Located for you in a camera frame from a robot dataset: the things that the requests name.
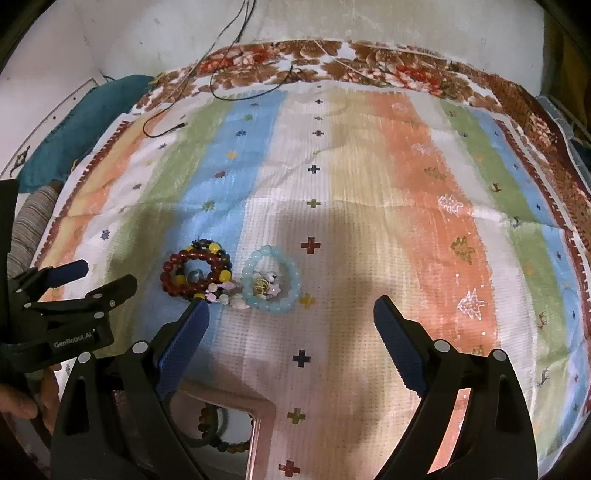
human hand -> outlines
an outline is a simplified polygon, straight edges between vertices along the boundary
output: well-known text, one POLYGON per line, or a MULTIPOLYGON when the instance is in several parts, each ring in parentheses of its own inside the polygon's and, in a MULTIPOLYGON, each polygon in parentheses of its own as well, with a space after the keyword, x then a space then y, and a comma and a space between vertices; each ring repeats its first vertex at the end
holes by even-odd
MULTIPOLYGON (((52 434, 60 407, 59 387, 53 373, 58 370, 61 370, 59 364, 43 371, 40 390, 43 423, 52 434)), ((10 385, 0 384, 0 413, 9 413, 21 419, 34 419, 38 411, 37 403, 31 397, 10 385)))

blue gripper pad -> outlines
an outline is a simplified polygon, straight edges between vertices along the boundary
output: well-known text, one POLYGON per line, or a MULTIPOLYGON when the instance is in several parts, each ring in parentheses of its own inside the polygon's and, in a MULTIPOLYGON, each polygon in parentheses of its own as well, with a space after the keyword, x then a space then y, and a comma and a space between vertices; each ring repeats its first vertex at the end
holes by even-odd
POLYGON ((396 310, 396 307, 394 307, 395 312, 392 311, 392 307, 394 307, 394 304, 390 299, 386 301, 384 297, 380 297, 376 300, 374 304, 374 324, 404 385, 409 390, 417 392, 418 396, 422 398, 428 390, 424 372, 425 362, 406 330, 400 324, 397 316, 403 322, 409 322, 409 320, 405 320, 400 312, 396 310))
POLYGON ((66 283, 85 277, 87 273, 88 263, 84 260, 77 260, 61 267, 50 268, 45 276, 45 287, 61 287, 66 283))
POLYGON ((195 350, 201 343, 209 326, 209 308, 204 300, 191 303, 178 321, 180 328, 170 340, 158 360, 160 379, 155 387, 160 400, 175 391, 180 383, 195 350))

electrical wire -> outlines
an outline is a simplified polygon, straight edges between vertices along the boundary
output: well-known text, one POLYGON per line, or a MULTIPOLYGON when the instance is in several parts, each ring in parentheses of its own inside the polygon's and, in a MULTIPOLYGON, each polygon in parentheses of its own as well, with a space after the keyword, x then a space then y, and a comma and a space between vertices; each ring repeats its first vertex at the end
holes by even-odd
POLYGON ((152 121, 153 119, 155 119, 156 117, 162 115, 164 112, 168 111, 175 103, 177 103, 180 98, 181 95, 183 94, 183 91, 186 87, 186 83, 188 82, 188 80, 191 78, 191 75, 195 72, 195 70, 197 70, 201 64, 203 63, 203 60, 205 60, 205 58, 211 53, 211 51, 213 50, 213 48, 216 46, 217 42, 219 41, 219 39, 221 38, 221 36, 225 33, 225 31, 230 28, 232 26, 232 24, 236 21, 236 19, 238 18, 238 16, 240 16, 240 14, 242 13, 242 10, 244 10, 244 7, 246 6, 246 17, 245 20, 242 24, 242 28, 240 29, 240 32, 238 33, 238 35, 236 36, 235 40, 232 42, 232 46, 234 46, 234 44, 240 40, 240 38, 242 38, 242 34, 244 32, 244 29, 246 28, 246 25, 248 24, 248 21, 250 20, 250 17, 252 15, 252 12, 254 11, 254 7, 256 5, 256 0, 254 0, 253 5, 252 5, 252 9, 250 11, 250 13, 248 12, 248 7, 249 7, 249 0, 242 0, 242 5, 240 6, 240 10, 238 11, 238 13, 234 16, 234 18, 232 18, 232 20, 230 20, 230 22, 223 28, 223 30, 217 35, 215 41, 212 43, 212 46, 209 47, 209 49, 207 50, 207 52, 204 53, 204 55, 199 59, 199 61, 193 66, 193 68, 189 71, 189 73, 185 76, 185 78, 182 80, 182 82, 179 82, 179 84, 177 85, 177 87, 169 94, 168 97, 166 97, 163 102, 165 102, 166 100, 168 100, 171 96, 173 96, 176 91, 178 91, 179 87, 182 87, 180 89, 180 91, 178 92, 178 95, 174 98, 173 102, 171 104, 169 104, 168 106, 166 106, 165 108, 163 108, 162 110, 158 111, 155 115, 151 116, 150 118, 146 119, 146 121, 144 122, 143 126, 142 126, 142 132, 144 133, 144 135, 148 138, 158 138, 158 137, 162 137, 163 135, 166 135, 170 132, 173 132, 174 130, 177 130, 179 128, 182 128, 184 126, 186 126, 187 124, 185 122, 182 122, 172 128, 169 128, 168 130, 158 134, 158 135, 151 135, 146 131, 146 126, 148 125, 148 123, 150 121, 152 121))
MULTIPOLYGON (((314 42, 316 45, 318 45, 318 48, 319 48, 319 49, 321 49, 321 50, 322 50, 324 53, 326 53, 326 54, 327 54, 329 57, 331 57, 330 53, 328 53, 328 52, 327 52, 327 51, 324 49, 324 47, 323 47, 322 45, 320 45, 320 43, 319 43, 319 42, 318 42, 318 41, 317 41, 315 38, 312 38, 311 40, 312 40, 312 41, 313 41, 313 42, 314 42)), ((364 73, 361 73, 359 70, 356 70, 356 69, 354 69, 354 68, 353 68, 351 65, 347 65, 346 63, 344 63, 344 62, 340 61, 340 60, 339 60, 339 59, 337 59, 337 58, 333 58, 333 61, 335 61, 336 63, 340 63, 340 64, 341 64, 343 67, 347 67, 349 70, 353 70, 353 71, 354 71, 355 73, 357 73, 358 75, 361 75, 362 77, 365 77, 365 78, 367 78, 368 80, 371 80, 372 82, 375 82, 375 83, 380 83, 380 84, 381 84, 380 86, 384 86, 384 85, 385 85, 385 86, 388 86, 388 87, 391 87, 391 86, 393 86, 393 85, 391 85, 391 84, 390 84, 390 83, 388 83, 388 82, 384 82, 383 80, 379 80, 379 79, 373 79, 373 78, 371 78, 370 76, 368 76, 368 75, 366 75, 366 74, 364 74, 364 73)))
MULTIPOLYGON (((247 12, 246 17, 244 19, 244 23, 242 24, 242 28, 240 30, 240 33, 238 34, 238 36, 236 37, 236 40, 233 41, 230 46, 228 47, 228 49, 226 50, 226 53, 224 54, 222 60, 220 61, 219 64, 222 64, 223 61, 226 59, 226 57, 228 56, 228 52, 230 52, 230 50, 232 49, 232 47, 234 46, 234 44, 238 41, 240 41, 240 38, 242 37, 242 33, 244 32, 244 29, 246 28, 246 26, 248 25, 248 22, 251 19, 252 13, 254 12, 254 9, 256 7, 256 0, 252 0, 252 8, 250 12, 247 12)), ((283 77, 283 80, 279 82, 279 84, 275 85, 272 89, 270 90, 265 90, 264 92, 261 93, 257 93, 256 95, 251 95, 248 97, 235 97, 235 98, 230 98, 230 97, 220 97, 219 95, 216 94, 214 88, 213 88, 213 77, 216 73, 219 72, 219 68, 216 68, 213 72, 212 75, 209 77, 209 91, 211 92, 211 94, 214 96, 214 98, 218 99, 218 100, 224 100, 226 102, 239 102, 242 100, 252 100, 253 98, 259 98, 263 95, 266 95, 267 93, 271 93, 275 90, 277 90, 280 86, 282 86, 287 79, 291 76, 291 73, 293 72, 293 64, 290 66, 289 71, 287 72, 287 75, 285 75, 285 77, 283 77)))

teal pillow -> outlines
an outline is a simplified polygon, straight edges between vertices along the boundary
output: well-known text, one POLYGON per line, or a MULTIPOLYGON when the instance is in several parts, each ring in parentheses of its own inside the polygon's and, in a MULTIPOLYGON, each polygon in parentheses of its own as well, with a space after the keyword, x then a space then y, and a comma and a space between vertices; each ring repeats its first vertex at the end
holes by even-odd
POLYGON ((153 77, 130 75, 93 88, 64 118, 18 175, 19 193, 34 192, 52 180, 66 181, 74 160, 88 155, 108 126, 129 112, 150 89, 153 77))

bed sheet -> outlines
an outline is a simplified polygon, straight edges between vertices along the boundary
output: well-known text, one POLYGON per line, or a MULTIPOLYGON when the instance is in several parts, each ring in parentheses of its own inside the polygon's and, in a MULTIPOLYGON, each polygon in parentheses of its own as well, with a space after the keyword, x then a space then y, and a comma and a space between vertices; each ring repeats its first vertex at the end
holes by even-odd
POLYGON ((160 286, 171 253, 214 239, 239 278, 255 248, 278 245, 301 270, 295 309, 211 305, 187 371, 275 405, 267 478, 292 465, 300 478, 371 479, 392 452, 418 398, 374 328, 383 294, 462 352, 507 351, 545 472, 591 406, 591 228, 589 193, 535 100, 412 47, 266 43, 191 68, 160 76, 68 180, 37 264, 84 258, 90 273, 47 298, 135 275, 103 352, 120 353, 187 306, 160 286), (187 126, 147 138, 145 120, 188 74, 183 98, 148 130, 187 126), (263 83, 281 86, 236 102, 210 92, 246 96, 263 83))

